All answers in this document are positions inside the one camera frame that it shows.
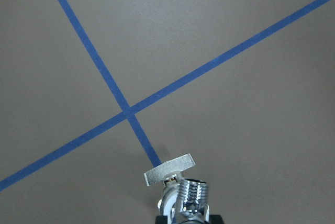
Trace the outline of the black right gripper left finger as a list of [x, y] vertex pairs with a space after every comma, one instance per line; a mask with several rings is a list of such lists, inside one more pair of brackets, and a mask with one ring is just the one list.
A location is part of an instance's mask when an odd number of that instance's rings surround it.
[[155, 224], [171, 224], [172, 221], [166, 215], [158, 215], [155, 217]]

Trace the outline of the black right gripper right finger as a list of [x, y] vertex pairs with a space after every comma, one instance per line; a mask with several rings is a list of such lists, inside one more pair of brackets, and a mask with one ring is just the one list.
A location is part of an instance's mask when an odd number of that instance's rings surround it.
[[224, 224], [224, 220], [221, 215], [211, 214], [209, 215], [209, 224]]

